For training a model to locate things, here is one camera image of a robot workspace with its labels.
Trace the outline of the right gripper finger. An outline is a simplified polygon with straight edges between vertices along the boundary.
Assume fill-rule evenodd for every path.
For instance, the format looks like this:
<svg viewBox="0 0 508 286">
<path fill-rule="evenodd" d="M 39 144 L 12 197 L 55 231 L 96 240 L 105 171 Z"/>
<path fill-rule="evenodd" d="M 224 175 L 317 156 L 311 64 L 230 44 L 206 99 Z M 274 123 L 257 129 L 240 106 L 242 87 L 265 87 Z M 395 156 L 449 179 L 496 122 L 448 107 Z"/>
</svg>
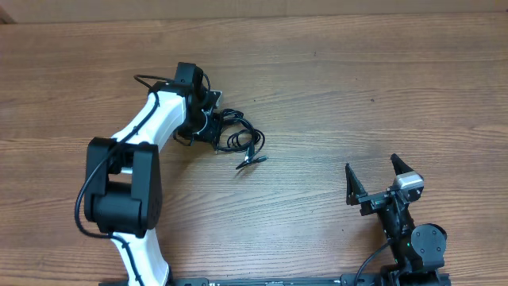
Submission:
<svg viewBox="0 0 508 286">
<path fill-rule="evenodd" d="M 396 153 L 391 155 L 391 163 L 397 176 L 413 171 L 413 169 L 407 165 Z"/>
<path fill-rule="evenodd" d="M 358 180 L 350 163 L 345 165 L 345 175 L 347 181 L 346 203 L 351 206 L 357 205 L 360 203 L 360 198 L 367 196 L 368 193 L 365 191 L 362 183 Z"/>
</svg>

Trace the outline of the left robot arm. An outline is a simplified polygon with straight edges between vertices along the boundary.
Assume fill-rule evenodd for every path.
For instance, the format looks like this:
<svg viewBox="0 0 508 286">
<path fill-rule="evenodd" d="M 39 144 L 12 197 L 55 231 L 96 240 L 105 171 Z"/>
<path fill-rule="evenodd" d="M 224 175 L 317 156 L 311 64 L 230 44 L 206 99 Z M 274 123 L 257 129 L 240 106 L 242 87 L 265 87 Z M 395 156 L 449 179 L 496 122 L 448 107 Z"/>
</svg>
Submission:
<svg viewBox="0 0 508 286">
<path fill-rule="evenodd" d="M 75 219 L 86 217 L 97 225 L 95 238 L 115 244 L 128 273 L 125 285 L 173 283 L 156 234 L 163 205 L 160 152 L 169 139 L 211 142 L 221 97 L 201 68 L 180 62 L 174 78 L 154 77 L 146 104 L 124 129 L 90 141 Z"/>
</svg>

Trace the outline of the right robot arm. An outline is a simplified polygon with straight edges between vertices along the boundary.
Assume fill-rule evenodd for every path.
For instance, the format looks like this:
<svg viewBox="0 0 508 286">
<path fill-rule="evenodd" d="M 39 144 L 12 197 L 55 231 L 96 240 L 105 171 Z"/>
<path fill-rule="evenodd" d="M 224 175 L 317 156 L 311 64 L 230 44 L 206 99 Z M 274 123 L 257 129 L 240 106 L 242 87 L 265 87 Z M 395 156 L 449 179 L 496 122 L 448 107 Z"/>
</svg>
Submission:
<svg viewBox="0 0 508 286">
<path fill-rule="evenodd" d="M 409 205 L 421 198 L 424 177 L 415 172 L 397 154 L 391 155 L 395 178 L 386 191 L 369 194 L 350 164 L 345 165 L 346 203 L 359 205 L 360 214 L 377 215 L 387 242 L 359 267 L 353 285 L 450 285 L 444 254 L 448 235 L 433 223 L 414 224 Z M 385 249 L 390 249 L 394 264 L 383 266 L 378 273 L 364 270 Z"/>
</svg>

